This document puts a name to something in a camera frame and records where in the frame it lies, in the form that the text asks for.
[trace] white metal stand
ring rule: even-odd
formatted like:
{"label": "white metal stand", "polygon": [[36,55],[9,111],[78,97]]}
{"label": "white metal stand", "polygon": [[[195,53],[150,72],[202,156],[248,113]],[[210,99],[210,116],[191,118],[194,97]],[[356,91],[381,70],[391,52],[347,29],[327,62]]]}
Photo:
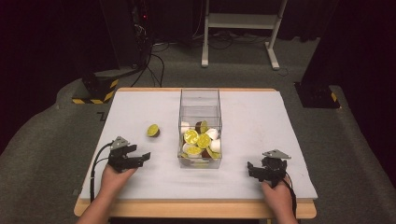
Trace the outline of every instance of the white metal stand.
{"label": "white metal stand", "polygon": [[205,33],[204,45],[202,51],[202,67],[209,66],[209,48],[207,37],[209,27],[218,28],[241,28],[241,29],[263,29],[273,30],[270,42],[265,42],[265,49],[271,61],[274,70],[279,69],[274,53],[274,43],[276,35],[282,22],[283,12],[285,11],[288,0],[281,0],[280,9],[276,15],[249,15],[249,14],[226,14],[226,13],[209,13],[209,0],[206,0],[205,9]]}

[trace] human hand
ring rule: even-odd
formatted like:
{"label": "human hand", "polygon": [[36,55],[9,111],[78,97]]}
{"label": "human hand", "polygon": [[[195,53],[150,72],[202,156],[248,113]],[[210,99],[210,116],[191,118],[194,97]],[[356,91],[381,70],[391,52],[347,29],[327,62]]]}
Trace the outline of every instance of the human hand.
{"label": "human hand", "polygon": [[290,190],[283,181],[279,181],[273,189],[268,183],[263,181],[262,192],[265,202],[273,210],[279,224],[297,223],[292,210]]}
{"label": "human hand", "polygon": [[99,194],[105,194],[107,197],[115,198],[136,170],[137,168],[118,173],[113,167],[107,164],[102,173]]}

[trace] yellow black hazard tape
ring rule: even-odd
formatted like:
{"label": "yellow black hazard tape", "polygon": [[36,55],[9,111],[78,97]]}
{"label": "yellow black hazard tape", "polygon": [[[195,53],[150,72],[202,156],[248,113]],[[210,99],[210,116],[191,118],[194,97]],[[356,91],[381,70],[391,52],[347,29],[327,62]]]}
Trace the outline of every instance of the yellow black hazard tape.
{"label": "yellow black hazard tape", "polygon": [[114,95],[114,91],[116,89],[119,80],[116,79],[110,83],[108,90],[103,92],[103,97],[99,98],[91,98],[91,97],[73,97],[73,103],[77,105],[85,105],[85,104],[95,104],[101,105],[106,104],[110,101],[111,97]]}

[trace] human arm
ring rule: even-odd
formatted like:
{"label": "human arm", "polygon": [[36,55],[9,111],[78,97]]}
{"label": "human arm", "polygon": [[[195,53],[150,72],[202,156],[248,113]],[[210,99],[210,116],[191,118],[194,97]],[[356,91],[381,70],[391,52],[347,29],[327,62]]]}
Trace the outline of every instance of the human arm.
{"label": "human arm", "polygon": [[110,215],[111,205],[136,170],[137,169],[130,169],[119,174],[110,165],[106,165],[102,174],[101,188],[96,198],[78,219],[77,224],[106,224]]}
{"label": "human arm", "polygon": [[264,200],[273,210],[277,223],[295,224],[298,223],[292,210],[292,199],[288,186],[283,181],[279,181],[273,189],[265,181],[262,182],[262,192]]}

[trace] clear plastic container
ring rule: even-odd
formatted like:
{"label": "clear plastic container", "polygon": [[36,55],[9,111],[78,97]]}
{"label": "clear plastic container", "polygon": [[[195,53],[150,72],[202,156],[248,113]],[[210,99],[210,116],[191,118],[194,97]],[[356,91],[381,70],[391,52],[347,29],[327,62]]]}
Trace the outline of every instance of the clear plastic container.
{"label": "clear plastic container", "polygon": [[222,151],[218,89],[182,89],[178,129],[181,168],[219,168]]}

